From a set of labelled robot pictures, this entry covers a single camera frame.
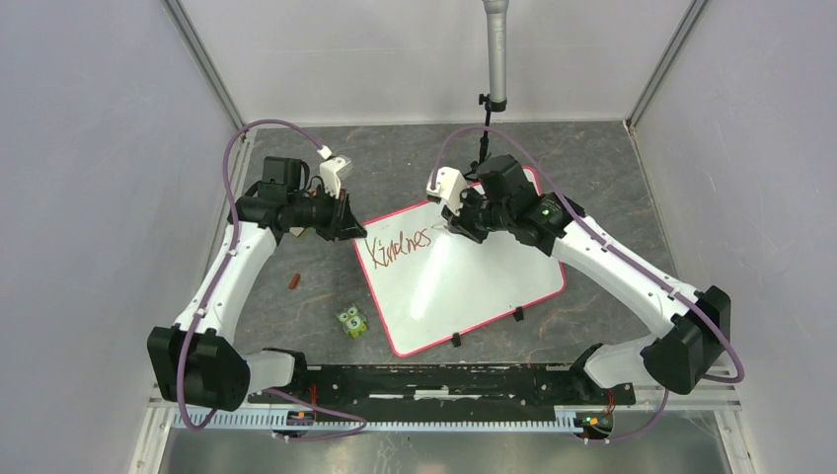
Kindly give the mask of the white board with pink frame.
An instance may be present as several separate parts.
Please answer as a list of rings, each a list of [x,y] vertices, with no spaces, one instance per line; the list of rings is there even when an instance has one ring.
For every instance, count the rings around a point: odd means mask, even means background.
[[[431,229],[445,224],[423,201],[365,223],[353,242],[390,347],[408,357],[450,342],[564,291],[563,265],[507,232],[482,243]]]

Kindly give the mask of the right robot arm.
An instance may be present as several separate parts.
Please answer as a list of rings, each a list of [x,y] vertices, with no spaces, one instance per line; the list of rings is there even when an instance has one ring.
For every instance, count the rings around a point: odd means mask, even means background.
[[[569,265],[627,306],[649,334],[617,345],[597,344],[574,363],[572,395],[594,403],[609,388],[651,380],[679,395],[690,394],[729,340],[729,296],[701,291],[649,264],[604,231],[584,210],[557,193],[542,194],[511,155],[477,169],[476,191],[463,174],[442,167],[431,173],[427,196],[442,204],[446,227],[476,243],[493,232]]]

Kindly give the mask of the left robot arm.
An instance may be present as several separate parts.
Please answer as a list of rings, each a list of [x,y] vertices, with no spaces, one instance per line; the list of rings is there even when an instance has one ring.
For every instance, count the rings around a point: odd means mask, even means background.
[[[308,394],[303,354],[265,349],[240,355],[233,342],[256,277],[284,235],[302,229],[326,241],[366,236],[342,185],[350,171],[348,158],[327,158],[319,166],[319,184],[311,188],[314,177],[304,161],[265,159],[261,179],[236,199],[195,296],[171,326],[153,328],[147,339],[163,399],[232,412],[266,388],[291,403]]]

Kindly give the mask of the green owl number toy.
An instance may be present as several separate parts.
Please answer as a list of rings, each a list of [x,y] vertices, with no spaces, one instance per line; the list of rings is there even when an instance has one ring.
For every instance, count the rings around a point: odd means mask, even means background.
[[[367,320],[356,304],[344,308],[336,314],[336,317],[341,323],[343,331],[355,339],[368,330]]]

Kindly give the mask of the black tripod stand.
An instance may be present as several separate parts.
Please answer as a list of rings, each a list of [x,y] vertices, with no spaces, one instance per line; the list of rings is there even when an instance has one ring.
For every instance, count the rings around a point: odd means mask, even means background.
[[[484,107],[485,110],[485,118],[484,118],[484,127],[488,127],[491,125],[491,119],[493,114],[493,106],[491,102],[491,97],[489,94],[481,94],[479,96],[479,104]],[[483,164],[489,157],[490,152],[490,133],[487,130],[483,131],[483,134],[479,140],[480,148],[479,148],[479,155],[478,159],[472,161],[470,164],[470,171],[465,174],[465,179],[469,183],[474,183],[477,181],[476,172],[477,169],[481,164]]]

